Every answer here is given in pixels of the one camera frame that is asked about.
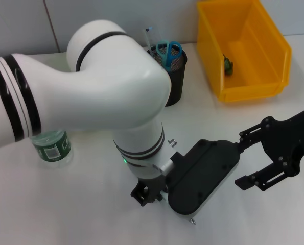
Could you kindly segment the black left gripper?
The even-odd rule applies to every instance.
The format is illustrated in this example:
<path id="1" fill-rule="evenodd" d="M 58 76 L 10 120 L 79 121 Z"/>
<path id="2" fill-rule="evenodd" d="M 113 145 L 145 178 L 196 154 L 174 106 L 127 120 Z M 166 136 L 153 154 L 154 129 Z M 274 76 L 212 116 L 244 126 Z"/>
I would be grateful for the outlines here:
<path id="1" fill-rule="evenodd" d="M 133 197 L 141 207 L 148 203 L 153 203 L 156 200 L 161 201 L 161 192 L 166 189 L 164 177 L 157 177 L 154 179 L 138 179 L 138 183 L 131 192 Z"/>

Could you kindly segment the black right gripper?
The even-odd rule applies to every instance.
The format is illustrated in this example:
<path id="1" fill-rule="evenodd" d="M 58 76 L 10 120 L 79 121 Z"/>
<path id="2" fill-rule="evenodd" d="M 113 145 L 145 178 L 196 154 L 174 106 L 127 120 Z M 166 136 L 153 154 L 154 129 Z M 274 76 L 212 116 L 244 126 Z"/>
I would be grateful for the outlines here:
<path id="1" fill-rule="evenodd" d="M 304 111 L 283 121 L 268 116 L 261 123 L 239 133 L 239 153 L 261 141 L 273 161 L 264 169 L 235 180 L 242 190 L 258 187 L 265 191 L 287 177 L 300 172 L 304 156 Z"/>

